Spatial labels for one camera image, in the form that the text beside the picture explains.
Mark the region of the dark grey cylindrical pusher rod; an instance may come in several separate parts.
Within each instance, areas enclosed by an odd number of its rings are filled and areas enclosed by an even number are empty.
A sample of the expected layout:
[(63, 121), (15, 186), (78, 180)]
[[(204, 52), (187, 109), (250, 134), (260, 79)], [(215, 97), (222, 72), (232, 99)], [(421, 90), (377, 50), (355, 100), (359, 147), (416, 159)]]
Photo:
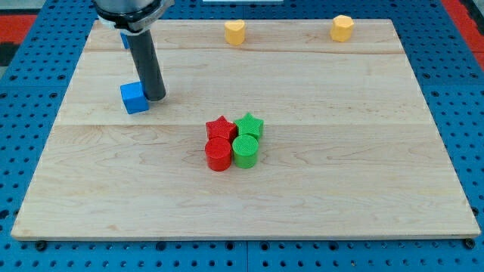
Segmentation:
[(144, 96), (149, 101), (162, 100), (166, 96), (166, 88), (150, 30), (127, 36), (127, 41)]

